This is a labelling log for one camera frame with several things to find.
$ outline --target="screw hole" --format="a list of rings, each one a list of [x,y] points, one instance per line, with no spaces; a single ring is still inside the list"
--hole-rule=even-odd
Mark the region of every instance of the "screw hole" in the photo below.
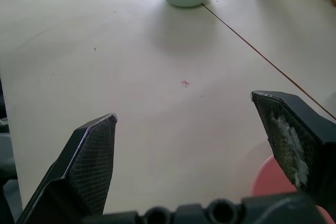
[[[226,200],[213,202],[209,206],[208,212],[211,221],[218,224],[236,223],[238,218],[236,207]]]
[[[146,215],[146,224],[169,224],[170,213],[165,208],[153,208]]]

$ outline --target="pink container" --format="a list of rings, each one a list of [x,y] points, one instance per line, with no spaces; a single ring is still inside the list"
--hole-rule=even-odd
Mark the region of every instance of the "pink container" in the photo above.
[[[263,196],[296,191],[285,176],[273,156],[269,157],[260,167],[252,185],[253,196]],[[327,211],[316,206],[328,224],[335,224]]]

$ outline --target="white table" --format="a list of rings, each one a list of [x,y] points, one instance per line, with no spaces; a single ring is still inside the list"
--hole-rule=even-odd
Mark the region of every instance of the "white table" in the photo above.
[[[206,6],[336,116],[330,0],[209,0]]]
[[[294,93],[321,112],[202,6],[0,6],[0,71],[24,206],[73,130],[109,112],[119,121],[105,212],[248,196],[271,154],[253,90]]]

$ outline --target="black mechanical part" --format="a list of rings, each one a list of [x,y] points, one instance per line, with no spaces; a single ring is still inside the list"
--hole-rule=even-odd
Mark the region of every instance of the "black mechanical part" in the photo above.
[[[37,187],[17,224],[76,224],[101,215],[113,173],[117,117],[77,128]]]
[[[176,212],[162,207],[140,217],[136,211],[89,216],[81,224],[324,224],[312,200],[301,193],[245,198],[240,205],[226,199],[180,206]]]
[[[251,99],[289,181],[336,220],[336,124],[293,94],[254,91]]]

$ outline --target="textured grip pad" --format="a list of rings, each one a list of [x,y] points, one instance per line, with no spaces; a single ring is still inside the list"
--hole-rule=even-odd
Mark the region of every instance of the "textured grip pad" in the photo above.
[[[305,190],[314,167],[318,141],[274,97],[256,92],[253,102],[268,135],[274,158],[289,181],[298,190]]]
[[[68,174],[70,185],[91,215],[104,210],[113,172],[116,122],[110,115],[88,128]]]

